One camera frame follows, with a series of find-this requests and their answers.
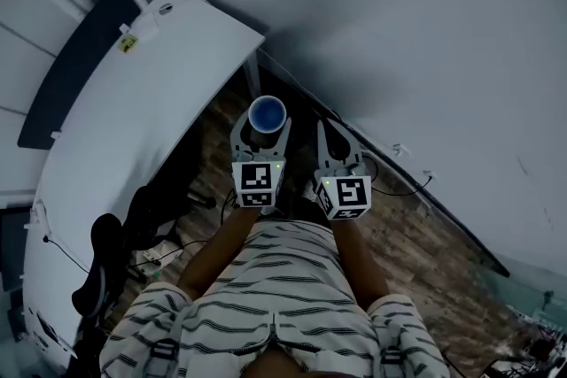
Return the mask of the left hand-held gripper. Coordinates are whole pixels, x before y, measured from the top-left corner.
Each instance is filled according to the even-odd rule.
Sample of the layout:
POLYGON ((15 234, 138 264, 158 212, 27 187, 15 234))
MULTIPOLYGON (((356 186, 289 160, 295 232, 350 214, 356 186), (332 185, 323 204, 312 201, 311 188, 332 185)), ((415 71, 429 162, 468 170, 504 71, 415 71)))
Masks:
POLYGON ((252 125, 243 112, 229 136, 232 156, 232 178, 237 202, 242 207, 265 208, 276 205, 286 164, 285 152, 291 132, 291 117, 279 131, 271 150, 252 152, 252 125))

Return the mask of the black office chair with headrest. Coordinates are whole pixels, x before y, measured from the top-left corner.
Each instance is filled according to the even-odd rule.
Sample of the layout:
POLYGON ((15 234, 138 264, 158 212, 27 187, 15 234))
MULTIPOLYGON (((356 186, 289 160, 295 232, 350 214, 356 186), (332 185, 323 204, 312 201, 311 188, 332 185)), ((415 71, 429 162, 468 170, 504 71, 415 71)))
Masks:
POLYGON ((180 246, 174 224, 198 204, 211 207, 206 199, 189 192, 161 197, 143 186, 134 194, 124 221, 111 213, 99 216, 90 232, 93 260, 88 277, 72 294, 74 309, 84 319, 104 318, 131 276, 132 253, 150 250, 164 241, 180 246))

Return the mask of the black skirting board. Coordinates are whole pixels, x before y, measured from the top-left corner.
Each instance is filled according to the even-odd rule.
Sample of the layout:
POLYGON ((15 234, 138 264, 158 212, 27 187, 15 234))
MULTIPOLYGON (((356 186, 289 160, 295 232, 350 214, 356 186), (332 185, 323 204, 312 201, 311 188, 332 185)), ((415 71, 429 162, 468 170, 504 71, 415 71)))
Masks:
POLYGON ((258 57, 258 64, 262 66, 267 72, 284 81, 290 86, 293 86, 303 97, 307 99, 315 111, 321 114, 324 118, 337 121, 345 127, 367 150, 370 154, 378 159, 378 161, 394 172, 404 183, 412 188, 416 194, 420 194, 421 198, 428 204, 433 206, 438 212, 442 213, 447 219, 452 221, 462 233, 464 233, 476 246, 488 257, 489 267, 497 274, 505 278, 510 277, 509 270, 496 258, 496 256, 489 251, 489 249, 460 221, 458 220, 427 188, 426 183, 418 183, 417 180, 410 175, 405 169, 399 166, 392 158, 389 158, 384 152, 364 136, 363 133, 356 128, 351 127, 348 123, 344 122, 342 118, 331 108, 328 108, 321 102, 315 95, 311 94, 308 90, 304 89, 294 76, 284 68, 279 62, 273 59, 266 51, 259 49, 260 56, 258 57))

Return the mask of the dark desk partition panel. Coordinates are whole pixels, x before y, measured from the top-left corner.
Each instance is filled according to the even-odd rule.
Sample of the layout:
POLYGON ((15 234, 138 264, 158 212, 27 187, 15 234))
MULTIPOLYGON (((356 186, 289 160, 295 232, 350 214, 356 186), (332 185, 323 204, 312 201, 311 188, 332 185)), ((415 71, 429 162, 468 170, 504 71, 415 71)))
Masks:
POLYGON ((106 53, 131 26, 141 9, 135 0, 99 0, 75 29, 52 63, 30 106, 17 145, 50 150, 51 134, 67 114, 106 53))

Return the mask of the white desk leg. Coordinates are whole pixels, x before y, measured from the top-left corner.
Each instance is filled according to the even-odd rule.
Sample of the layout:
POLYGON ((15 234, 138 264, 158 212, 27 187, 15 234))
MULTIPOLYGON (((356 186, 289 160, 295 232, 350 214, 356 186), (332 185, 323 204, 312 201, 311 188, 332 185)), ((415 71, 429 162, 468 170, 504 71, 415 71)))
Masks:
POLYGON ((260 73, 257 62, 256 51, 253 51, 243 63, 243 70, 252 100, 261 96, 260 73))

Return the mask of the red plastic cup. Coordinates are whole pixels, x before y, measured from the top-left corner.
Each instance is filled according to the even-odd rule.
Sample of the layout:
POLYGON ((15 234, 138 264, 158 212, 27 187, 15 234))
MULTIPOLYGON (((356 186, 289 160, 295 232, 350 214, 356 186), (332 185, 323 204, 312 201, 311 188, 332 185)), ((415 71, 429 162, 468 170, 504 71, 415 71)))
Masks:
POLYGON ((259 96, 253 100, 248 109, 248 121, 261 143, 274 142, 286 120, 286 107, 275 96, 259 96))

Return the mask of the person's right forearm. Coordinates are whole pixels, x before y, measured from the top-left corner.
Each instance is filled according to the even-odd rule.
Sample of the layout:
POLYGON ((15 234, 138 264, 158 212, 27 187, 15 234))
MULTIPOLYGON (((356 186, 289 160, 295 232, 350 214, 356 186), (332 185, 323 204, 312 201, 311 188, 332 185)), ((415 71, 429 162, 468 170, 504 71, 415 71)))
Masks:
POLYGON ((354 297, 362 309, 368 310, 379 298, 390 294, 382 268, 352 220, 333 220, 330 226, 354 297))

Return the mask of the small white box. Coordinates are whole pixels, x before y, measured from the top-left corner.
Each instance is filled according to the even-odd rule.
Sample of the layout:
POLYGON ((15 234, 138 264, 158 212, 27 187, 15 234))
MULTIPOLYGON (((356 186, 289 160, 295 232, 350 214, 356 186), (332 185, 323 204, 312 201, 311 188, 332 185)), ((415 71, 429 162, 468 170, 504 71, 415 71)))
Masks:
POLYGON ((148 42, 159 33, 159 23, 154 12, 140 15, 132 23, 129 33, 139 42, 148 42))

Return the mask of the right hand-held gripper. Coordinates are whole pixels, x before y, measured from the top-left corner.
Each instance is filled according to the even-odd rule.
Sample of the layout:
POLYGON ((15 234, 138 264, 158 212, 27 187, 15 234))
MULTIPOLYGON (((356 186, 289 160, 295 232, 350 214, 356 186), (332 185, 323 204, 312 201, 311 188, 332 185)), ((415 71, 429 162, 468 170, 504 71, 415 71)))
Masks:
POLYGON ((358 140, 335 120, 317 124, 316 202, 328 220, 355 220, 371 207, 371 177, 358 140))

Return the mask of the person's left forearm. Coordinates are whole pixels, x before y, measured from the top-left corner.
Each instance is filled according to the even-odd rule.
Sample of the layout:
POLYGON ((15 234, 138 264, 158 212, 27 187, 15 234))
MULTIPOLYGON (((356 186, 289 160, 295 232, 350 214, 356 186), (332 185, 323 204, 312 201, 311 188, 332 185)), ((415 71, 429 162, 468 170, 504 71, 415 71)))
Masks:
POLYGON ((260 208, 237 208, 182 271, 177 287, 192 301, 202 297, 241 251, 260 208))

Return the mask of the white power strip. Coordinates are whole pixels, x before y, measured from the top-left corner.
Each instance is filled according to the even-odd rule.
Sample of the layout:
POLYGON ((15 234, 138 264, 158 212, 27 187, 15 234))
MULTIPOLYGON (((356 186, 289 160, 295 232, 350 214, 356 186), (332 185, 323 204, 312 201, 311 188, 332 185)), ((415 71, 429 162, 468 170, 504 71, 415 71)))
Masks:
POLYGON ((136 253, 136 261, 140 267, 143 266, 156 266, 157 268, 162 268, 167 266, 171 262, 171 255, 166 256, 170 251, 171 247, 168 243, 159 244, 157 247, 138 251, 136 253))

